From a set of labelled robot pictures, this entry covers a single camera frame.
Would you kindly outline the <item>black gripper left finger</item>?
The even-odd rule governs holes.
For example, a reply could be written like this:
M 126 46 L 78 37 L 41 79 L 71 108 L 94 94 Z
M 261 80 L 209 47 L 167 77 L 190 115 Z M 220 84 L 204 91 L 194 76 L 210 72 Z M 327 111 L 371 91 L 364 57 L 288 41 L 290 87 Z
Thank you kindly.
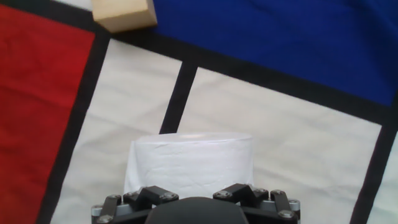
M 158 205 L 179 199 L 176 193 L 157 186 L 143 187 L 124 195 L 112 194 L 91 208 L 92 224 L 144 224 Z

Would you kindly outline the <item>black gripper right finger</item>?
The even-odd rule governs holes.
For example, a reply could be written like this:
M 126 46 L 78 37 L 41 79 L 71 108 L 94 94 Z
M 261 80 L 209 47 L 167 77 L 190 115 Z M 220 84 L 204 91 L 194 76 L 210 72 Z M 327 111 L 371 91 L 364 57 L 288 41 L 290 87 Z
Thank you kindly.
M 300 201 L 283 190 L 268 191 L 249 184 L 234 184 L 213 194 L 215 200 L 238 206 L 253 224 L 300 224 Z

